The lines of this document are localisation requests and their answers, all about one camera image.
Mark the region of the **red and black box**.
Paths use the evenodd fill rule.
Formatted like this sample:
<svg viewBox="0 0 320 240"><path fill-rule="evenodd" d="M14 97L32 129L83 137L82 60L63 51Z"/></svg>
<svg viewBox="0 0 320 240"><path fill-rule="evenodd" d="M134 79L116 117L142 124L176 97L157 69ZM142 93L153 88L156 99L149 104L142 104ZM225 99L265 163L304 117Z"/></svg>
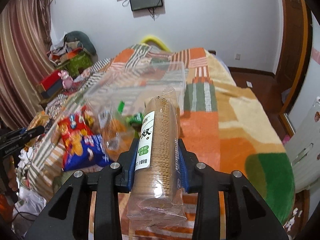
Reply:
<svg viewBox="0 0 320 240"><path fill-rule="evenodd" d="M37 91L43 99L52 97L58 90L63 88L60 75L61 71L55 70L36 86Z"/></svg>

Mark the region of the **blue snack bag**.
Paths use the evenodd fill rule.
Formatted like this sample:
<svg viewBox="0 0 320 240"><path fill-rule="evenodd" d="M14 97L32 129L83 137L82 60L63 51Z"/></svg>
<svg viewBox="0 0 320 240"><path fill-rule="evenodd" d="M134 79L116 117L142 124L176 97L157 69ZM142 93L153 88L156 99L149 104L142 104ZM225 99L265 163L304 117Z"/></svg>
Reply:
<svg viewBox="0 0 320 240"><path fill-rule="evenodd" d="M66 142L67 148L62 162L65 172L94 165L105 167L113 162L103 148L103 138L100 134L76 134Z"/></svg>

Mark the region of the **green pea snack packet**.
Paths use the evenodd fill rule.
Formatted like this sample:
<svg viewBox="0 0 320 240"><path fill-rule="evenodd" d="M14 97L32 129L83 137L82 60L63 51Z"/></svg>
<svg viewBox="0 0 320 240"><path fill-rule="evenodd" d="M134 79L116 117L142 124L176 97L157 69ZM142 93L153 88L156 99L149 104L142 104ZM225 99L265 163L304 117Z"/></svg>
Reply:
<svg viewBox="0 0 320 240"><path fill-rule="evenodd" d="M140 112L125 117L126 123L135 130L135 138L140 137L143 119L144 115Z"/></svg>

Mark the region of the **brown biscuit roll pack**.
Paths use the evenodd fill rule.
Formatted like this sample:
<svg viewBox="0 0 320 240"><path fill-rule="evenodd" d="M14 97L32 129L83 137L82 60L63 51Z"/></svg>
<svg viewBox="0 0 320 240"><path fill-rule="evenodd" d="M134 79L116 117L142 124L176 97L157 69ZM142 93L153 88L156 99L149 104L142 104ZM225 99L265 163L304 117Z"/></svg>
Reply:
<svg viewBox="0 0 320 240"><path fill-rule="evenodd" d="M167 88L145 106L127 217L134 229L170 228L186 220L178 139L180 108Z"/></svg>

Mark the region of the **clear bag of brown cookies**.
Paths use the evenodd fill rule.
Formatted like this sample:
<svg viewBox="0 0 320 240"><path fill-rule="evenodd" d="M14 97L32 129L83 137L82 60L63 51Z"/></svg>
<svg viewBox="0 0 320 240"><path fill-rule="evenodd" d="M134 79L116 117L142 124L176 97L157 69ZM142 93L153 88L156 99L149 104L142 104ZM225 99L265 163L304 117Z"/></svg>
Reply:
<svg viewBox="0 0 320 240"><path fill-rule="evenodd" d="M111 101L102 107L98 120L103 148L111 160L117 161L121 153L130 149L135 130L126 123Z"/></svg>

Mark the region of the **pink toy figure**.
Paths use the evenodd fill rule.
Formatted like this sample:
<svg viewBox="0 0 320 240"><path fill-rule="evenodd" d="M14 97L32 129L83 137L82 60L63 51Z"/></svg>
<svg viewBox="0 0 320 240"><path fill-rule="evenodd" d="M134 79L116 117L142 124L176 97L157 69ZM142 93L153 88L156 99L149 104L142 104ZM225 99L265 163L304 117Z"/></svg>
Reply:
<svg viewBox="0 0 320 240"><path fill-rule="evenodd" d="M61 70L58 73L58 76L61 78L62 85L65 90L68 90L72 87L74 82L73 78L69 75L69 73L66 70Z"/></svg>

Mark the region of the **striped maroon curtain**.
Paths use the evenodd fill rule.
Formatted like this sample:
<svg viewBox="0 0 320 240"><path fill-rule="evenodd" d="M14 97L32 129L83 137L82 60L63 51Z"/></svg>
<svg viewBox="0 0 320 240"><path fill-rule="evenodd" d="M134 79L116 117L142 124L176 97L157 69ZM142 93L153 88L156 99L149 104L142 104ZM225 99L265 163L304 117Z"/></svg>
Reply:
<svg viewBox="0 0 320 240"><path fill-rule="evenodd" d="M1 12L1 120L28 126L42 107L38 84L53 72L50 0L9 0Z"/></svg>

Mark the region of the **orange cream fleece blanket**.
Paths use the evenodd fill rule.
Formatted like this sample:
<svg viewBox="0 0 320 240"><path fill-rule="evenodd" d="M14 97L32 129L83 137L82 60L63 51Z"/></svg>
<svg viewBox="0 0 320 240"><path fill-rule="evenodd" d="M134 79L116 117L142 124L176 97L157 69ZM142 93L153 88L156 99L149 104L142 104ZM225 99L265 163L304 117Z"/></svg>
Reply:
<svg viewBox="0 0 320 240"><path fill-rule="evenodd" d="M181 136L186 148L218 171L243 172L285 223L295 198L292 168L255 94L238 87L203 48L182 50L172 60L185 66Z"/></svg>

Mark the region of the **brown wooden door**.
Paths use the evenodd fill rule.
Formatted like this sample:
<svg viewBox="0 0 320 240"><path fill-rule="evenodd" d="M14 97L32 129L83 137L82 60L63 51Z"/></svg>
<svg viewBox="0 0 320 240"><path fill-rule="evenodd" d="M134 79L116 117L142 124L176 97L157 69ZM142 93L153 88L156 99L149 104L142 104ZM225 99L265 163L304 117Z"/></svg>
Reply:
<svg viewBox="0 0 320 240"><path fill-rule="evenodd" d="M281 0L283 38L276 71L280 91L288 92L282 113L289 113L302 88L312 50L312 15L305 0Z"/></svg>

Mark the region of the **clear plastic storage bin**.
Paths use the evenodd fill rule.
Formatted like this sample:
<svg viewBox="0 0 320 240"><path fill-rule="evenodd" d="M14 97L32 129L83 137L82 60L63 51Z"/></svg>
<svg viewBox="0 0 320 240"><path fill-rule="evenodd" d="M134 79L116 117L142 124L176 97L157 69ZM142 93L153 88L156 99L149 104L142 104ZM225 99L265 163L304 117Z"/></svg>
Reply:
<svg viewBox="0 0 320 240"><path fill-rule="evenodd" d="M143 64L137 68L108 70L86 93L86 105L93 113L93 129L100 130L98 114L102 107L111 101L118 109L124 103L122 116L143 113L149 101L159 95L175 90L169 99L177 111L177 124L184 112L186 89L183 62L162 62Z"/></svg>

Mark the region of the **red snack bag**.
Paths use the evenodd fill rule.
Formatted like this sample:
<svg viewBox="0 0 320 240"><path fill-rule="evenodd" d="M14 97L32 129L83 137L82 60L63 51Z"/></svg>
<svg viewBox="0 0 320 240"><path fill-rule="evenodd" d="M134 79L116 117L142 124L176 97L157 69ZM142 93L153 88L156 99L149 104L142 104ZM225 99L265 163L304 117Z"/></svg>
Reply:
<svg viewBox="0 0 320 240"><path fill-rule="evenodd" d="M79 112L73 113L58 122L59 131L66 151L70 155L82 156L82 137L93 135L83 115Z"/></svg>

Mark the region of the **patchwork striped bed quilt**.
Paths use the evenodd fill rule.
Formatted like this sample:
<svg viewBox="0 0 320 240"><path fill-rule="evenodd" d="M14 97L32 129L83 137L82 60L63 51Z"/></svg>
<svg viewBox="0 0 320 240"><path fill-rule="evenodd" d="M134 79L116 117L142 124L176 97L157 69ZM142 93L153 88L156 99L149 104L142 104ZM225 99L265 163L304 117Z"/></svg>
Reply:
<svg viewBox="0 0 320 240"><path fill-rule="evenodd" d="M202 48L181 56L139 45L103 69L87 105L143 112L140 136L102 170L74 171L26 239L220 238L215 58Z"/></svg>

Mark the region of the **green cardboard box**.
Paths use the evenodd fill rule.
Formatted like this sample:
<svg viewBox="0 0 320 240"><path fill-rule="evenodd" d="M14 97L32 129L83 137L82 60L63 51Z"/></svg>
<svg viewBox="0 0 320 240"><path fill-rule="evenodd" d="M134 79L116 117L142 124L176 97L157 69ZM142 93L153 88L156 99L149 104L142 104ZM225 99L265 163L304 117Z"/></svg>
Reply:
<svg viewBox="0 0 320 240"><path fill-rule="evenodd" d="M67 61L66 70L72 78L76 78L90 66L92 66L91 57L84 51L81 51Z"/></svg>

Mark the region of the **yellow curved headboard tube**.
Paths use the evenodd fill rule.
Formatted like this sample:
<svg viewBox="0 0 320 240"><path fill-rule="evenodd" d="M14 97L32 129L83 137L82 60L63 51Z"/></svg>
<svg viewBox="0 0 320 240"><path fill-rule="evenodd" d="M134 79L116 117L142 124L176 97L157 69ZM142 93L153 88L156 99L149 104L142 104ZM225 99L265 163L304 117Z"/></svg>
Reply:
<svg viewBox="0 0 320 240"><path fill-rule="evenodd" d="M166 51L166 52L170 52L170 49L157 37L153 36L153 35L146 35L144 36L141 41L141 44L154 44L156 47L158 47L159 49Z"/></svg>

